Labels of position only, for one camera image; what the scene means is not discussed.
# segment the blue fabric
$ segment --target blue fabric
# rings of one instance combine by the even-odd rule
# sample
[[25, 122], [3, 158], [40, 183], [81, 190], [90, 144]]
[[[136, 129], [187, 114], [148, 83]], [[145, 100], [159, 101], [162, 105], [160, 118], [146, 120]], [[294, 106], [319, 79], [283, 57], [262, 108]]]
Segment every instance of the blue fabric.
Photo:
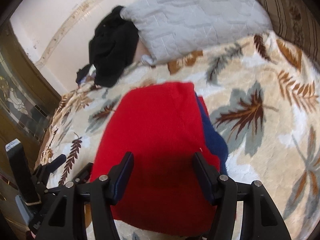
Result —
[[228, 146], [222, 136], [215, 131], [199, 98], [197, 96], [196, 98], [201, 113], [205, 144], [212, 154], [219, 157], [220, 174], [228, 175], [226, 168], [226, 161], [229, 155]]

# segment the beige border strip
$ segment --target beige border strip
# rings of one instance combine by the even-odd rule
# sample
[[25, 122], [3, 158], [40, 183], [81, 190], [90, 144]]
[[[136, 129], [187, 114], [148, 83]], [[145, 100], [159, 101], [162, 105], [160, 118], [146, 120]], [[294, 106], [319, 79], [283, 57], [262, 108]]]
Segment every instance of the beige border strip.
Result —
[[103, 0], [86, 0], [69, 16], [69, 18], [62, 24], [59, 30], [52, 37], [40, 60], [35, 63], [37, 69], [41, 69], [45, 65], [52, 52], [55, 50], [62, 38], [70, 31], [70, 29], [101, 1]]

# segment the beige blanket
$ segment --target beige blanket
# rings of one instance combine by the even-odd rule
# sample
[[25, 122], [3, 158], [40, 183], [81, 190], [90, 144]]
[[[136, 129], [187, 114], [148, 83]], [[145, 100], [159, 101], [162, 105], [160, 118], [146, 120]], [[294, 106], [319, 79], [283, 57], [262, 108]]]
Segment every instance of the beige blanket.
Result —
[[[155, 68], [133, 65], [110, 89], [89, 82], [64, 95], [41, 163], [60, 154], [67, 161], [51, 174], [48, 187], [73, 179], [94, 161], [105, 126], [125, 93], [167, 81], [194, 83], [212, 125], [228, 144], [229, 176], [244, 183], [261, 180], [292, 239], [306, 239], [320, 218], [320, 80], [306, 55], [273, 32], [196, 51]], [[94, 239], [86, 210], [88, 238]], [[238, 205], [234, 239], [239, 239], [241, 211]], [[116, 225], [124, 239], [181, 238], [121, 221]]]

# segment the pillow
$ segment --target pillow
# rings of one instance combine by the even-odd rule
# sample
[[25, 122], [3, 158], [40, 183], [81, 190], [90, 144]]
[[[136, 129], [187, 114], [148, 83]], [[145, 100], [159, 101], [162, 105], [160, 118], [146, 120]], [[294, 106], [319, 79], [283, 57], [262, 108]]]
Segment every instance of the pillow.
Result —
[[272, 29], [255, 0], [138, 0], [120, 15], [135, 24], [153, 64]]
[[281, 38], [304, 50], [320, 63], [320, 26], [302, 0], [258, 0], [271, 18], [273, 30]]

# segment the bed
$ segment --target bed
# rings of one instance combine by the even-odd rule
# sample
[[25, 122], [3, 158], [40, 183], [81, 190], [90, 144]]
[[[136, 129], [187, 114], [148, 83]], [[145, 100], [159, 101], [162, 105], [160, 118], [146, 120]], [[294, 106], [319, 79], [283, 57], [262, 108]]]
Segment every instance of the bed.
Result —
[[[88, 81], [63, 95], [39, 162], [51, 162], [61, 153], [67, 161], [51, 174], [47, 187], [65, 184], [94, 162], [103, 131], [128, 91], [192, 82], [228, 145], [229, 176], [244, 183], [261, 180], [292, 239], [307, 239], [320, 220], [319, 25], [301, 0], [258, 1], [270, 15], [273, 30], [248, 31], [232, 42], [158, 60], [153, 66], [135, 62], [112, 88]], [[88, 239], [94, 239], [90, 207], [85, 210]], [[237, 210], [233, 239], [240, 237], [241, 205]], [[122, 221], [116, 226], [122, 239], [188, 237]]]

